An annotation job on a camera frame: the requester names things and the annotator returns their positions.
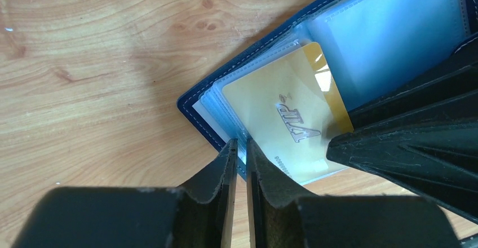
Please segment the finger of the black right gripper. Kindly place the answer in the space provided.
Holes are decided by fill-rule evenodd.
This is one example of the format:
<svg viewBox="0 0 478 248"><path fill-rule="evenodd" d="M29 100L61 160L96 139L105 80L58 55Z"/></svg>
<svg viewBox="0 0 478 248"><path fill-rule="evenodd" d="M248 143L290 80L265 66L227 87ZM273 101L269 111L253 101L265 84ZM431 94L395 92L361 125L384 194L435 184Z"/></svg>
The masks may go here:
<svg viewBox="0 0 478 248"><path fill-rule="evenodd" d="M387 179L477 223L477 120L334 138L327 159Z"/></svg>
<svg viewBox="0 0 478 248"><path fill-rule="evenodd" d="M452 54L402 85L349 112L355 129L477 89L477 34Z"/></svg>

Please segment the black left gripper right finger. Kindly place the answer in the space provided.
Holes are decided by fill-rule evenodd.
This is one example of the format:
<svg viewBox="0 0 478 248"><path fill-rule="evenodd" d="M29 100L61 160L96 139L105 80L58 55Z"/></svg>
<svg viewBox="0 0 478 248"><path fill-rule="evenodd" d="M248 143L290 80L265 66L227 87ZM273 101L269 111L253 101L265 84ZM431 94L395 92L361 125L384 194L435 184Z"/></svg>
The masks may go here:
<svg viewBox="0 0 478 248"><path fill-rule="evenodd" d="M246 151L252 247L460 247L441 209L417 196L312 193L250 139Z"/></svg>

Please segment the gold VIP credit card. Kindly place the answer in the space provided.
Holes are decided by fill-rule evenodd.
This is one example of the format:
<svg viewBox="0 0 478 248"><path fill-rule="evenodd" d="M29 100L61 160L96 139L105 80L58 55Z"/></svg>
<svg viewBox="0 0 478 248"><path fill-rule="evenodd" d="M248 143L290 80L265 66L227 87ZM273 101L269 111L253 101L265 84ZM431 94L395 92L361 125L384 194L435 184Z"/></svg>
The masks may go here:
<svg viewBox="0 0 478 248"><path fill-rule="evenodd" d="M321 46L310 42L222 88L265 156L299 184L344 169L326 156L353 126Z"/></svg>

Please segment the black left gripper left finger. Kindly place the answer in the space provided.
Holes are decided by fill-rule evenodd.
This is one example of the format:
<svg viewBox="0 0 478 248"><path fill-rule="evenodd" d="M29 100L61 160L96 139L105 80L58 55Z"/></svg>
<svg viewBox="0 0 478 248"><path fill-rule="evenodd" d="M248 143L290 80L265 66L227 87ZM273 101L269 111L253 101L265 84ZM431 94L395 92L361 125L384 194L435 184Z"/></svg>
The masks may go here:
<svg viewBox="0 0 478 248"><path fill-rule="evenodd" d="M230 247L237 140L177 187L60 187L14 247Z"/></svg>

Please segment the navy blue card holder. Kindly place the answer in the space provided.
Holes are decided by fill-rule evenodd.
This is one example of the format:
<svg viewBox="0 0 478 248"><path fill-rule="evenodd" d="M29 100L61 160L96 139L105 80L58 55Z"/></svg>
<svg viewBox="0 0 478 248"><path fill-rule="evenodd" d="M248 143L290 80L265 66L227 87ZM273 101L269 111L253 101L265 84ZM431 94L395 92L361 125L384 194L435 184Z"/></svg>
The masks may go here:
<svg viewBox="0 0 478 248"><path fill-rule="evenodd" d="M196 84L180 112L217 150L237 140L246 175L250 138L222 88L317 42L346 110L386 95L447 59L477 34L477 0L315 0Z"/></svg>

